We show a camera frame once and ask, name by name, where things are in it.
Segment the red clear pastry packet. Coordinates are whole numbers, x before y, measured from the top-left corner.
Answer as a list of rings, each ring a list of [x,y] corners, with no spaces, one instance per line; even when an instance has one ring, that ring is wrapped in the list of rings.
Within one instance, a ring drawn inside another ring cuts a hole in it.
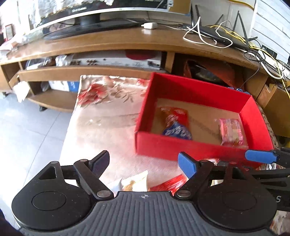
[[[219,119],[219,133],[222,146],[241,146],[243,134],[238,119]]]

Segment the gold snack packet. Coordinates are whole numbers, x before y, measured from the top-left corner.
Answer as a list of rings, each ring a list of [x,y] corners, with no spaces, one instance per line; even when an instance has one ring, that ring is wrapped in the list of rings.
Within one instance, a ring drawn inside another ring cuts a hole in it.
[[[128,178],[123,178],[121,180],[122,190],[129,192],[147,192],[148,191],[147,177],[148,170],[136,174],[134,176],[130,176]]]

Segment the red blue snack packet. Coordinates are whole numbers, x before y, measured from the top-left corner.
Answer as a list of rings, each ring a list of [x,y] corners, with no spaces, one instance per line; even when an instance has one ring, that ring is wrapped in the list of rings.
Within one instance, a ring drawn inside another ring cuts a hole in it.
[[[160,107],[164,129],[162,134],[168,137],[175,137],[184,140],[192,140],[189,128],[188,111],[176,107]]]

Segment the floral satin tablecloth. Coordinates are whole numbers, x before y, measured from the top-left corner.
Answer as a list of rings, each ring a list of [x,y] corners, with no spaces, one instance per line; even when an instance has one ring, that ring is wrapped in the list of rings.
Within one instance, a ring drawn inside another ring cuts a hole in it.
[[[95,200],[88,216],[62,230],[61,235],[273,235],[270,225],[279,210],[217,210],[217,187],[223,183],[222,169],[217,164],[222,160],[201,159],[213,162],[214,167],[190,200],[177,199],[170,191],[149,191],[184,174],[177,159],[136,153],[136,125],[150,80],[81,77],[61,163],[73,165],[107,150],[110,163],[99,179],[112,186],[122,178],[148,170],[148,191],[120,191],[110,200]],[[287,169],[276,163],[258,163],[257,168],[250,168]]]

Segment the brown cardboard box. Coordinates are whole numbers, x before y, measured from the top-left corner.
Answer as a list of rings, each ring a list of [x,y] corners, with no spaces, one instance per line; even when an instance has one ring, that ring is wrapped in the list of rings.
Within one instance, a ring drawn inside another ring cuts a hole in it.
[[[275,135],[289,138],[289,97],[277,85],[264,85],[257,98]]]

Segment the red cardboard box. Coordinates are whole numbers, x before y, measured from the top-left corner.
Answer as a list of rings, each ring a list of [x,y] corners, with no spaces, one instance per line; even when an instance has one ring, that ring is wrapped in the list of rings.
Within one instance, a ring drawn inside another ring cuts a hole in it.
[[[163,135],[161,107],[188,112],[190,140]],[[243,145],[222,144],[221,119],[239,121]],[[159,73],[151,75],[136,125],[137,154],[175,161],[183,151],[197,160],[235,161],[257,168],[259,163],[248,161],[245,151],[273,148],[267,125],[251,95],[199,80]]]

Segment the white blue appliance box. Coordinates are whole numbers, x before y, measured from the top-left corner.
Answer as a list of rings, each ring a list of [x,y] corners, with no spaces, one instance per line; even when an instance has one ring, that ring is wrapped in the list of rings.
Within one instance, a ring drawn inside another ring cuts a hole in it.
[[[50,88],[53,90],[75,92],[79,90],[79,82],[71,81],[49,81]]]

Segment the white power strip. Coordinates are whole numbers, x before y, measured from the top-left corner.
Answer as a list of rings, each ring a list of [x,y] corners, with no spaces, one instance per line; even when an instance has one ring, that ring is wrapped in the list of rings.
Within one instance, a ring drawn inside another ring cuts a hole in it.
[[[267,51],[258,50],[258,53],[262,56],[262,58],[273,68],[280,69],[284,75],[289,78],[289,65],[286,65],[284,62],[279,61],[273,58],[271,55],[268,54]]]

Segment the wooden TV stand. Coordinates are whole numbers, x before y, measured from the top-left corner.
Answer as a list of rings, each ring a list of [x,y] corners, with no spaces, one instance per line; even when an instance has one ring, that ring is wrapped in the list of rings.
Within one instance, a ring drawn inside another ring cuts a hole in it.
[[[18,81],[27,81],[30,86],[28,99],[40,106],[71,112],[76,102],[76,95],[71,92],[49,90],[43,92],[40,84],[43,81],[77,81],[83,74],[120,75],[149,79],[150,73],[144,69],[120,66],[76,66],[46,67],[25,71],[25,62],[31,59],[62,54],[75,54],[94,51],[136,50],[161,51],[163,68],[168,73],[175,73],[182,55],[193,55],[198,59],[212,59],[215,63],[230,63],[235,70],[231,84],[245,88],[253,97],[258,97],[268,75],[255,62],[248,61],[243,53],[231,49],[216,49],[210,46],[186,42],[179,30],[159,27],[157,29],[117,29],[72,36],[58,40],[37,40],[20,46],[1,62],[1,91],[10,92]]]

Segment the silver media player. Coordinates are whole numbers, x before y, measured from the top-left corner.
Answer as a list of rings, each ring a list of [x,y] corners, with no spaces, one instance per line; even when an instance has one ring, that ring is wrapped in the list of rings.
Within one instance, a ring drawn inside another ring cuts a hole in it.
[[[136,67],[144,69],[161,68],[161,60],[133,60],[130,58],[74,58],[70,65],[101,65],[101,66],[121,66]]]

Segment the black wifi router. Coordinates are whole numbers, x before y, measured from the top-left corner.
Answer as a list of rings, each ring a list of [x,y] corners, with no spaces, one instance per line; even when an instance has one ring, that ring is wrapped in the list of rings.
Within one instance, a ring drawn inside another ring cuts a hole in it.
[[[232,28],[226,28],[223,26],[224,23],[228,22],[221,22],[223,14],[214,25],[202,26],[201,15],[197,5],[195,5],[195,11],[198,19],[196,23],[193,24],[194,14],[193,5],[191,5],[190,14],[192,28],[190,28],[190,31],[196,33],[203,44],[220,49],[235,47],[238,49],[248,50],[249,48],[255,48],[255,44],[252,41],[256,40],[257,37],[248,37],[242,16],[239,11],[237,12]]]

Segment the black flat TV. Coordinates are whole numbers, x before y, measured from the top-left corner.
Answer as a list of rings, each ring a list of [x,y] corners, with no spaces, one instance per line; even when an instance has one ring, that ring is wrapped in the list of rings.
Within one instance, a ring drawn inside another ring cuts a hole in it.
[[[44,17],[39,25],[45,40],[56,40],[87,33],[139,27],[133,19],[101,20],[102,13],[118,11],[169,12],[173,1],[83,1]]]

